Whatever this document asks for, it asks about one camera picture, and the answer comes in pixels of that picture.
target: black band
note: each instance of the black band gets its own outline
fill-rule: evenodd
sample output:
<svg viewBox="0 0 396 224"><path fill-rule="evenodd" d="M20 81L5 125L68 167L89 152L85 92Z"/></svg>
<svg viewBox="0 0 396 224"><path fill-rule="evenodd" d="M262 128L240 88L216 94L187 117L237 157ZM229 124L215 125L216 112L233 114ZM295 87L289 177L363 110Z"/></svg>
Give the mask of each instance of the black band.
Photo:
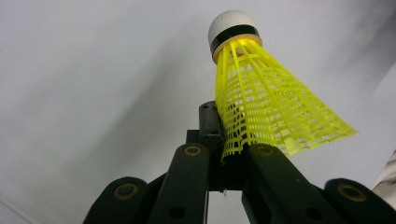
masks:
<svg viewBox="0 0 396 224"><path fill-rule="evenodd" d="M251 25L236 25L228 28L227 30L218 34L210 45L210 52L215 53L216 48L224 41L230 39L236 35L256 35L259 36L259 32Z"/></svg>

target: brass screw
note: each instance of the brass screw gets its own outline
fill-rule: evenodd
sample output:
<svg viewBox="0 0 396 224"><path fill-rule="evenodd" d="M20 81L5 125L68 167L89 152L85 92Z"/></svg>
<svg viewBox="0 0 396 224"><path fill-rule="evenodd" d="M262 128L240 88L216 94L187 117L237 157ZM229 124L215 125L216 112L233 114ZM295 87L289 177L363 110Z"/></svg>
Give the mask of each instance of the brass screw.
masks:
<svg viewBox="0 0 396 224"><path fill-rule="evenodd" d="M114 197L116 197L118 200L129 200L132 199L138 191L138 187L136 184L133 183L126 183L123 185L119 185L115 190L114 190Z"/></svg>
<svg viewBox="0 0 396 224"><path fill-rule="evenodd" d="M201 154L202 150L200 147L186 147L183 152L188 156L197 156Z"/></svg>
<svg viewBox="0 0 396 224"><path fill-rule="evenodd" d="M274 155L274 150L268 146L257 146L256 151L262 154L263 156L272 156Z"/></svg>
<svg viewBox="0 0 396 224"><path fill-rule="evenodd" d="M361 190L348 184L340 184L338 187L338 192L344 197L351 201L362 203L367 200L367 196Z"/></svg>

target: shuttlecock skirt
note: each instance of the shuttlecock skirt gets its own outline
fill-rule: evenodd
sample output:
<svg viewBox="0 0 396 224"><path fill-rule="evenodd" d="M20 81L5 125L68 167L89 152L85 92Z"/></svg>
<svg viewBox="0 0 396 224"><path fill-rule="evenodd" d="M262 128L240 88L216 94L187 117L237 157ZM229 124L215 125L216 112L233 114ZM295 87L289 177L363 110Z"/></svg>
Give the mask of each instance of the shuttlecock skirt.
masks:
<svg viewBox="0 0 396 224"><path fill-rule="evenodd" d="M219 53L216 104L227 134L223 158L256 143L291 155L356 132L249 39Z"/></svg>

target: gray surface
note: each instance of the gray surface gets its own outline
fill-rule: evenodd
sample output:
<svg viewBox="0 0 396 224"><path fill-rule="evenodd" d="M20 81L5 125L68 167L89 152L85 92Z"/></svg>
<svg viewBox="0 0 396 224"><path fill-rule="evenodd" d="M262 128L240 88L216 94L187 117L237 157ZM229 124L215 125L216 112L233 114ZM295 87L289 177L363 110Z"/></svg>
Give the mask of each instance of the gray surface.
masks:
<svg viewBox="0 0 396 224"><path fill-rule="evenodd" d="M8 1L0 222L79 223L112 180L165 172L214 99L206 35L228 9L251 15L264 46L360 131L292 162L320 187L371 187L396 147L394 1ZM248 223L239 193L210 196L209 223Z"/></svg>

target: badminton birdie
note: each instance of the badminton birdie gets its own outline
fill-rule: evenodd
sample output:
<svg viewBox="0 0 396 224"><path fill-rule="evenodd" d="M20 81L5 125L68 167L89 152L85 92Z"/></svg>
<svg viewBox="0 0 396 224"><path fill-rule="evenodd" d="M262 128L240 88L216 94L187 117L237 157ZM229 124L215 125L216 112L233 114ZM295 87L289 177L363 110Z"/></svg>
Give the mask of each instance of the badminton birdie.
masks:
<svg viewBox="0 0 396 224"><path fill-rule="evenodd" d="M215 101L227 134L223 158L257 143L291 155L357 132L262 48L244 12L217 16L208 38L218 65Z"/></svg>

